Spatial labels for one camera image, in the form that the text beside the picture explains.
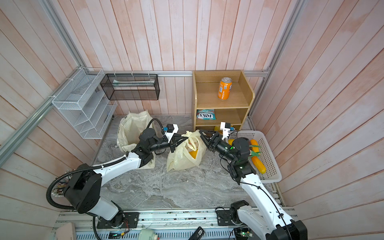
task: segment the wooden shelf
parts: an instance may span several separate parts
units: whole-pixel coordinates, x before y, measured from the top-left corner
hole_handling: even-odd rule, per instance
[[[236,109],[215,109],[216,120],[196,119],[196,126],[217,126],[221,122],[230,122],[231,125],[241,125],[240,118]]]
[[[196,109],[224,109],[224,108],[248,108],[249,103],[239,83],[232,83],[231,92],[227,100],[217,97],[218,83],[196,83],[197,107]]]
[[[229,98],[218,98],[219,82],[224,77],[232,79]],[[221,122],[228,122],[241,130],[255,93],[241,70],[193,71],[192,121],[194,129],[213,130]],[[216,120],[196,118],[198,109],[214,109]]]

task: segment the can top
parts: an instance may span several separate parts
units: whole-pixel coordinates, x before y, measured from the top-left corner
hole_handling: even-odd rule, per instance
[[[223,83],[231,83],[231,82],[232,82],[232,79],[225,77],[225,78],[222,78],[221,81],[222,81]]]

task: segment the yellow vegetable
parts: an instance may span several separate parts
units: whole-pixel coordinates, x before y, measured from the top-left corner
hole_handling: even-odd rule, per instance
[[[194,159],[196,159],[197,151],[198,151],[198,150],[189,152],[189,154],[190,154]]]
[[[257,145],[257,146],[259,146],[259,144],[257,143],[257,141],[254,140],[254,139],[251,140],[251,145]],[[259,148],[258,148],[258,147],[252,147],[251,150],[254,151],[254,152],[258,152],[258,151],[259,151]]]
[[[252,162],[261,174],[264,174],[266,172],[266,168],[265,168],[264,164],[260,161],[260,159],[258,157],[253,156]]]

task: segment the teal snack package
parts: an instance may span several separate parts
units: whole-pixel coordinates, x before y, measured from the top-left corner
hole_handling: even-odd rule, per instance
[[[199,109],[199,110],[197,110],[196,118],[204,119],[204,120],[216,120],[215,110],[214,109]]]

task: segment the marble table surface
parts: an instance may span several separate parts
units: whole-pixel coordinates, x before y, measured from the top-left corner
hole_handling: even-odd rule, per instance
[[[152,116],[164,126],[175,123],[178,133],[192,130],[190,116]],[[123,116],[116,116],[95,163],[107,162],[123,155],[116,145],[117,130]],[[186,170],[166,171],[169,149],[156,156],[154,169],[126,172],[101,188],[101,196],[113,200],[122,209],[212,208],[229,207],[246,200],[255,206],[249,195],[220,166],[217,153],[206,151],[201,164]]]

